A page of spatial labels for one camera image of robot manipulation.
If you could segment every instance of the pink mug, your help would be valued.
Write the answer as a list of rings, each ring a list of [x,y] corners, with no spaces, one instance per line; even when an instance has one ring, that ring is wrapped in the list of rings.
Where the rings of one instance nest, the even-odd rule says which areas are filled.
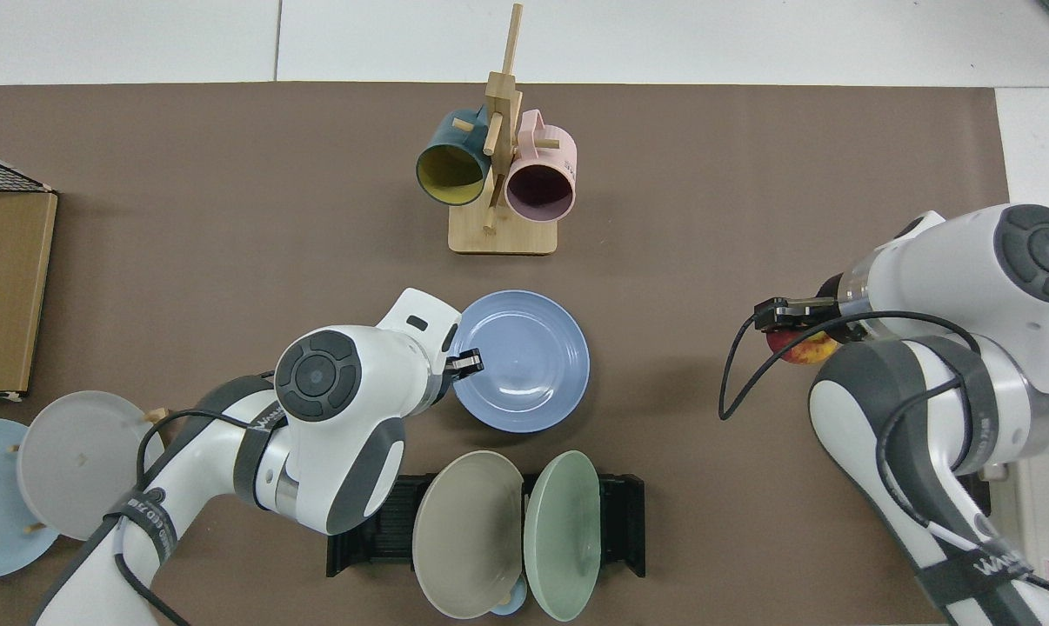
[[[575,139],[557,126],[545,126],[540,111],[521,114],[517,154],[506,175],[509,209],[529,221],[556,221],[575,207]]]

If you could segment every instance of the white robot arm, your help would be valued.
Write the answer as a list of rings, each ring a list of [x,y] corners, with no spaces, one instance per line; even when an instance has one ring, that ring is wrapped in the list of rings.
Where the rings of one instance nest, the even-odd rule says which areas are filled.
[[[272,383],[242,376],[208,393],[201,415],[48,590],[35,623],[154,626],[140,592],[214,496],[237,494],[327,535],[373,515],[400,471],[402,417],[481,369],[476,351],[448,355],[458,321],[448,304],[405,289],[372,328],[327,326],[293,342]]]
[[[928,314],[972,333],[969,346],[906,318],[850,324],[842,337],[866,341],[820,369],[812,424],[946,619],[1049,625],[1042,580],[955,478],[1049,451],[1049,209],[923,215],[823,292],[828,318]],[[813,322],[822,303],[808,304]]]

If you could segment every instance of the dark teal mug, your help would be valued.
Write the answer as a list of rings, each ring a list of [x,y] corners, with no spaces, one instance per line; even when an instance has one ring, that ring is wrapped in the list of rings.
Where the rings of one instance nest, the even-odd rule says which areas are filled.
[[[475,201],[490,171],[490,157],[481,153],[489,131],[485,106],[449,112],[416,158],[421,190],[453,207]]]

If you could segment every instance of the apple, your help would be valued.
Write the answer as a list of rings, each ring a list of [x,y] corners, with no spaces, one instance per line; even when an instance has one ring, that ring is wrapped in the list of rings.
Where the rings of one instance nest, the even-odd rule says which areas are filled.
[[[792,340],[799,337],[800,333],[802,331],[783,328],[778,329],[778,331],[764,333],[764,337],[767,339],[768,348],[771,348],[772,352],[778,352],[779,348],[788,345]],[[822,361],[830,359],[831,353],[834,353],[835,349],[838,349],[838,346],[841,346],[841,344],[838,344],[838,342],[834,341],[834,338],[827,333],[814,333],[814,336],[804,340],[802,344],[791,348],[780,359],[795,365],[821,364]]]

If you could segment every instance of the green plate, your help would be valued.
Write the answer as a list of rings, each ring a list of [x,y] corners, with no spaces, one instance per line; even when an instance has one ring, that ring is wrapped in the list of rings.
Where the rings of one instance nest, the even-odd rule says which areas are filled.
[[[601,488],[582,452],[540,473],[524,514],[524,574],[537,603],[559,622],[583,612],[601,569]]]

